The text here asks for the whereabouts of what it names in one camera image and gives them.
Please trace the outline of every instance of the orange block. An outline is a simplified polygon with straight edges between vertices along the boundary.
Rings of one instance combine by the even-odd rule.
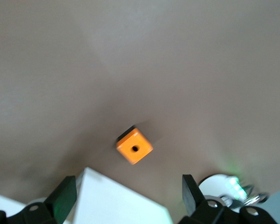
[[[132,164],[139,162],[153,150],[150,142],[135,127],[130,127],[117,139],[117,150]]]

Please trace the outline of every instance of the silver screw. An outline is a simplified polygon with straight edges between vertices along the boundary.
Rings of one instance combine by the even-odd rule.
[[[212,207],[212,208],[217,208],[217,207],[218,207],[218,204],[217,204],[215,201],[208,201],[207,203],[208,203],[209,206]]]
[[[258,216],[259,215],[258,212],[256,211],[256,209],[254,209],[254,208],[249,207],[249,208],[246,208],[246,209],[247,209],[247,212],[250,215],[253,215],[253,216]]]
[[[38,209],[38,205],[33,205],[30,207],[29,211],[35,211]]]

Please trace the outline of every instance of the blue-gray surface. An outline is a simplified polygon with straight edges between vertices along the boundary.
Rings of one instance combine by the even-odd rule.
[[[266,210],[280,224],[280,191],[271,195],[265,203],[257,206]]]

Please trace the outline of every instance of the black hole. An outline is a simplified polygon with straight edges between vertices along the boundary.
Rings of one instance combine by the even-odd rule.
[[[133,146],[133,147],[132,147],[132,150],[133,150],[134,152],[137,152],[139,149],[138,149],[137,146]]]

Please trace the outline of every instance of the orange cube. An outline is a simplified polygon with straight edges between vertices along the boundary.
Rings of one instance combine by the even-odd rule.
[[[153,150],[150,142],[135,127],[130,127],[117,138],[117,150],[134,165]]]

